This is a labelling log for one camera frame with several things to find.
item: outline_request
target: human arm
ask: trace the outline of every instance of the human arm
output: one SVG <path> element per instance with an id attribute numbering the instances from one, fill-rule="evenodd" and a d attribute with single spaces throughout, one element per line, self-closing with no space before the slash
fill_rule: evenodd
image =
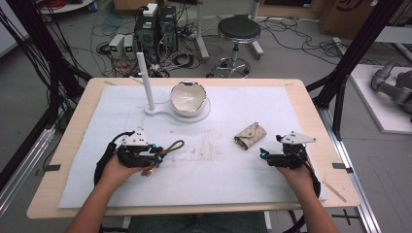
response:
<path id="1" fill-rule="evenodd" d="M 322 206 L 313 188 L 313 181 L 308 169 L 301 166 L 296 169 L 277 168 L 288 180 L 305 215 L 308 232 L 339 232 L 331 217 Z"/>
<path id="2" fill-rule="evenodd" d="M 127 168 L 119 163 L 115 155 L 107 163 L 100 181 L 65 230 L 66 233 L 98 232 L 106 206 L 115 190 L 131 175 L 144 168 Z"/>

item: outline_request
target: wooden table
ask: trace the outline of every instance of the wooden table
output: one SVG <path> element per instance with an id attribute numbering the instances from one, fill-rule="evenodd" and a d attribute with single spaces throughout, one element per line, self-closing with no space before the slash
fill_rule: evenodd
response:
<path id="1" fill-rule="evenodd" d="M 283 86 L 292 102 L 303 134 L 313 136 L 317 143 L 307 147 L 314 155 L 319 180 L 324 183 L 327 200 L 326 208 L 356 207 L 360 203 L 358 194 L 345 169 L 334 169 L 332 163 L 341 163 L 324 124 L 312 103 L 305 86 L 300 80 L 280 79 L 185 79 L 202 83 L 204 86 Z M 152 85 L 173 86 L 182 79 L 151 79 Z M 28 208 L 30 218 L 72 217 L 78 209 L 59 209 L 69 170 L 85 135 L 90 119 L 97 107 L 106 85 L 140 85 L 132 79 L 95 78 L 92 79 L 82 96 L 76 112 L 56 149 L 51 164 L 61 164 L 59 171 L 47 172 Z M 181 213 L 270 211 L 299 209 L 297 204 L 261 203 L 173 207 L 133 207 L 108 208 L 106 216 L 133 216 Z"/>

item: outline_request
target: stool seat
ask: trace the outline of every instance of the stool seat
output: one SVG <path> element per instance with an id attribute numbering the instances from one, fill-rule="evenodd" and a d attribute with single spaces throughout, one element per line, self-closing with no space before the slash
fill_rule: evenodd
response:
<path id="1" fill-rule="evenodd" d="M 228 17 L 219 22 L 218 32 L 230 42 L 249 44 L 260 36 L 260 26 L 247 17 Z"/>

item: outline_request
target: pouch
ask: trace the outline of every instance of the pouch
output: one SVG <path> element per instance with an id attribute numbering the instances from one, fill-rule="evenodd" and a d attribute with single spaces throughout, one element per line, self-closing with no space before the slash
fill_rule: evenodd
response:
<path id="1" fill-rule="evenodd" d="M 266 136 L 266 131 L 258 125 L 258 122 L 255 122 L 238 133 L 234 137 L 234 142 L 244 150 L 247 150 L 260 139 L 264 138 L 264 136 Z"/>

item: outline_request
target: stool base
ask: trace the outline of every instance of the stool base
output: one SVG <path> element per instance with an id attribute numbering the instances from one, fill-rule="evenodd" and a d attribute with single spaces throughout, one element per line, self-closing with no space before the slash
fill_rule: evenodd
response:
<path id="1" fill-rule="evenodd" d="M 231 57 L 222 58 L 216 63 L 215 70 L 219 76 L 226 78 L 245 79 L 251 74 L 251 66 L 241 58 L 237 58 L 236 62 L 233 62 Z"/>

